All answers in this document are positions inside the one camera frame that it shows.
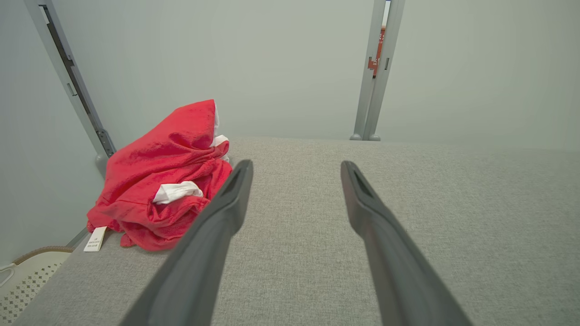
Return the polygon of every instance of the red fabric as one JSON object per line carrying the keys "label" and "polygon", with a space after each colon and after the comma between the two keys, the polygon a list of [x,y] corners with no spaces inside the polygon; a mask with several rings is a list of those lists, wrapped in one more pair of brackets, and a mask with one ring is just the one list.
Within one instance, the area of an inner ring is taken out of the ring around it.
{"label": "red fabric", "polygon": [[[230,143],[210,147],[214,121],[213,100],[190,104],[116,152],[107,163],[103,192],[87,213],[89,232],[107,226],[125,232],[122,247],[173,248],[231,173],[230,164],[220,159]],[[151,202],[162,183],[187,180],[197,184],[203,198]]]}

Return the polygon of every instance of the gray fabric surface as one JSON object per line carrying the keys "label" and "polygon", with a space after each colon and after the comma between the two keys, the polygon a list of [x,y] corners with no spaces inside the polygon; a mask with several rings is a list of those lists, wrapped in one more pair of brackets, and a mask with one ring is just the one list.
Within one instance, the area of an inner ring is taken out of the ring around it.
{"label": "gray fabric surface", "polygon": [[[213,323],[379,324],[339,164],[354,161],[476,325],[580,320],[580,153],[233,139],[254,161]],[[119,322],[166,252],[83,242],[17,325]]]}

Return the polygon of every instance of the gray wall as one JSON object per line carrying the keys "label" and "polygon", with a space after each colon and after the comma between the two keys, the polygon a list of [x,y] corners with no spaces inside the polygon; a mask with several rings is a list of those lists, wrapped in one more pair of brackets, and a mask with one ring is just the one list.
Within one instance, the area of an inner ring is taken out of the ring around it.
{"label": "gray wall", "polygon": [[348,139],[372,0],[54,0],[117,147],[215,98],[220,132]]}
{"label": "gray wall", "polygon": [[377,134],[580,150],[580,1],[407,0]]}
{"label": "gray wall", "polygon": [[0,2],[0,266],[86,226],[103,179],[22,0]]}

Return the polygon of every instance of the clothing tag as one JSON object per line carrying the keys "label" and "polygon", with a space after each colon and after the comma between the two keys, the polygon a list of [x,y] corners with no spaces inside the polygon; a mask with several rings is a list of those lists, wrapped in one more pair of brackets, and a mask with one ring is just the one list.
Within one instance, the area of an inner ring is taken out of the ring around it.
{"label": "clothing tag", "polygon": [[89,242],[86,243],[85,252],[97,252],[101,250],[103,244],[103,237],[105,236],[106,226],[98,227],[90,235]]}

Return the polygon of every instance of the white fabric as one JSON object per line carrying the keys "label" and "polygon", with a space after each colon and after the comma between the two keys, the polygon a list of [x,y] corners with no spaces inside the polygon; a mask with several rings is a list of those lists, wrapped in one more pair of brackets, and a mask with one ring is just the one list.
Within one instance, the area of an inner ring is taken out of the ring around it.
{"label": "white fabric", "polygon": [[185,196],[203,197],[204,193],[193,181],[184,181],[181,183],[164,183],[157,190],[153,203],[168,204]]}
{"label": "white fabric", "polygon": [[[213,143],[215,144],[214,146],[219,146],[219,144],[225,142],[226,140],[229,140],[229,139],[227,137],[225,137],[224,135],[219,135],[213,139]],[[222,156],[220,158],[228,163],[230,162],[230,158],[227,156],[227,154],[224,154],[224,156]]]}
{"label": "white fabric", "polygon": [[219,127],[218,105],[216,104],[215,100],[213,101],[213,105],[216,108],[215,119],[213,120],[213,136],[215,137],[218,133],[217,129]]}

